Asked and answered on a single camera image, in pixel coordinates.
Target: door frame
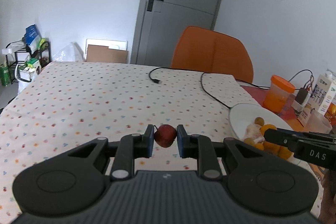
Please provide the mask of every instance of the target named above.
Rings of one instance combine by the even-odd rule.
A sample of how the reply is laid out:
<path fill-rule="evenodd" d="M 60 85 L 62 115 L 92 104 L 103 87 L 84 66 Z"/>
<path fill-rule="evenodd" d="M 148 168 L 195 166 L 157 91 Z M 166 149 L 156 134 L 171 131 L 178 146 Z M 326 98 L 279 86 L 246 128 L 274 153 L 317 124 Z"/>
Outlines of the door frame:
<path fill-rule="evenodd" d="M 215 15 L 211 24 L 211 30 L 214 29 L 219 7 L 221 5 L 222 0 L 217 1 L 216 5 L 216 11 Z M 133 45 L 132 45 L 132 53 L 131 53 L 131 58 L 130 58 L 130 63 L 131 64 L 136 64 L 138 61 L 138 54 L 139 54 L 139 48 L 140 48 L 140 40 L 141 40 L 141 34 L 142 34 L 142 26 L 143 26 L 143 20 L 145 17 L 146 13 L 146 7 L 147 7 L 147 0 L 140 0 L 139 3 L 139 10 L 138 10 L 138 15 L 136 18 L 136 24 L 135 24 L 135 30 L 134 30 L 134 38 L 133 38 Z"/>

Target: plate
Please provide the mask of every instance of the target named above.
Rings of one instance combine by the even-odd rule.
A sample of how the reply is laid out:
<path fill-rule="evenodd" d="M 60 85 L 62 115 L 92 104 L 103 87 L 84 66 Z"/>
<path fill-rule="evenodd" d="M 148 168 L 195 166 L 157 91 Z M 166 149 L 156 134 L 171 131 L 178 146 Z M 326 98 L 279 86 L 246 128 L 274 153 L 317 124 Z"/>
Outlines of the plate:
<path fill-rule="evenodd" d="M 265 124 L 270 123 L 277 128 L 293 130 L 283 119 L 268 109 L 259 105 L 243 103 L 233 106 L 229 112 L 229 123 L 234 137 L 242 141 L 247 126 L 253 123 L 256 117 L 262 117 Z M 296 165 L 301 162 L 301 160 L 298 160 L 293 156 L 291 156 L 288 161 Z"/>

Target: hand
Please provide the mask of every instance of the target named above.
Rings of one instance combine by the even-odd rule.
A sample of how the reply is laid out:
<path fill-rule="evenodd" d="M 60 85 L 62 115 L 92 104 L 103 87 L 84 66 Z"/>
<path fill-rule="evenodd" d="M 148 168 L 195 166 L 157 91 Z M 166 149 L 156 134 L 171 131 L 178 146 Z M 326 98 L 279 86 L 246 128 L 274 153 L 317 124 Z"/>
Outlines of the hand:
<path fill-rule="evenodd" d="M 334 224 L 336 222 L 336 196 L 331 196 L 331 174 L 328 170 L 322 182 L 323 197 L 319 220 L 323 224 Z"/>

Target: floor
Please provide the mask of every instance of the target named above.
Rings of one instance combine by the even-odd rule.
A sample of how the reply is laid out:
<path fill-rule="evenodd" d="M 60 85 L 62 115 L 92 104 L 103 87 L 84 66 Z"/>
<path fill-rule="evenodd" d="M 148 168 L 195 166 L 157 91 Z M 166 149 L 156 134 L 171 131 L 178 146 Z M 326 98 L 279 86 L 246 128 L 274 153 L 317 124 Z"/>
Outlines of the floor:
<path fill-rule="evenodd" d="M 0 108 L 5 107 L 8 101 L 17 96 L 18 83 L 12 85 L 0 85 Z"/>

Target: chair backrest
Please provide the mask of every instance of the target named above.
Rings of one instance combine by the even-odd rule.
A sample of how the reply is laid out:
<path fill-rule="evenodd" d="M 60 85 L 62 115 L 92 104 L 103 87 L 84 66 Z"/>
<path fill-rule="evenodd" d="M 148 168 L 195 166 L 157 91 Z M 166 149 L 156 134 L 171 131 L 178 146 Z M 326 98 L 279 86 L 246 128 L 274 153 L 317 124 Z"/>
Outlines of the chair backrest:
<path fill-rule="evenodd" d="M 249 83 L 253 81 L 251 59 L 238 39 L 194 26 L 184 30 L 171 67 L 229 74 Z"/>

